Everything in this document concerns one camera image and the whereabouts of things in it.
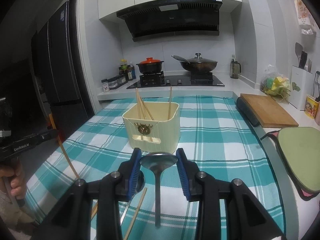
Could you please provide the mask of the left hand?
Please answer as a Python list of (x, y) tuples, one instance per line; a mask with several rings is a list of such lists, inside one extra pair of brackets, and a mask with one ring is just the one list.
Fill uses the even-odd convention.
[(25, 197), (27, 186), (19, 159), (12, 160), (8, 165), (1, 164), (1, 179), (3, 178), (8, 178), (11, 196), (16, 199), (23, 199)]

